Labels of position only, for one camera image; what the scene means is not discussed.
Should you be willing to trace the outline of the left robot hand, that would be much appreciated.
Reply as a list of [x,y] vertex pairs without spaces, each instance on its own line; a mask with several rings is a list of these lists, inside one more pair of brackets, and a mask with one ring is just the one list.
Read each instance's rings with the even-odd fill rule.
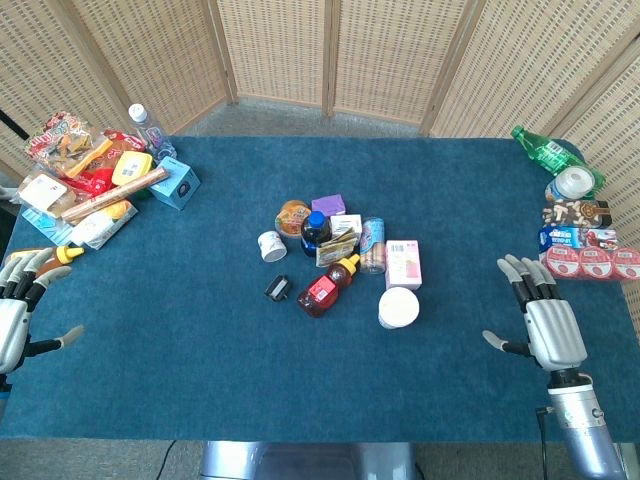
[[71,273],[66,265],[40,273],[53,261],[53,254],[53,248],[22,252],[1,266],[2,381],[18,369],[25,358],[67,348],[84,334],[84,326],[77,325],[62,336],[31,341],[30,326],[36,306],[55,281]]

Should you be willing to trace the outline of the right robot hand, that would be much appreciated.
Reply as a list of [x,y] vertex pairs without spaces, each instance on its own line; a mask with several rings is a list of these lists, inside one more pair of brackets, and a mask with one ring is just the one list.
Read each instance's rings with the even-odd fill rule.
[[489,345],[505,353],[532,358],[547,372],[576,369],[587,359],[582,335],[568,301],[538,260],[507,254],[497,266],[508,279],[527,330],[527,341],[514,342],[485,330]]

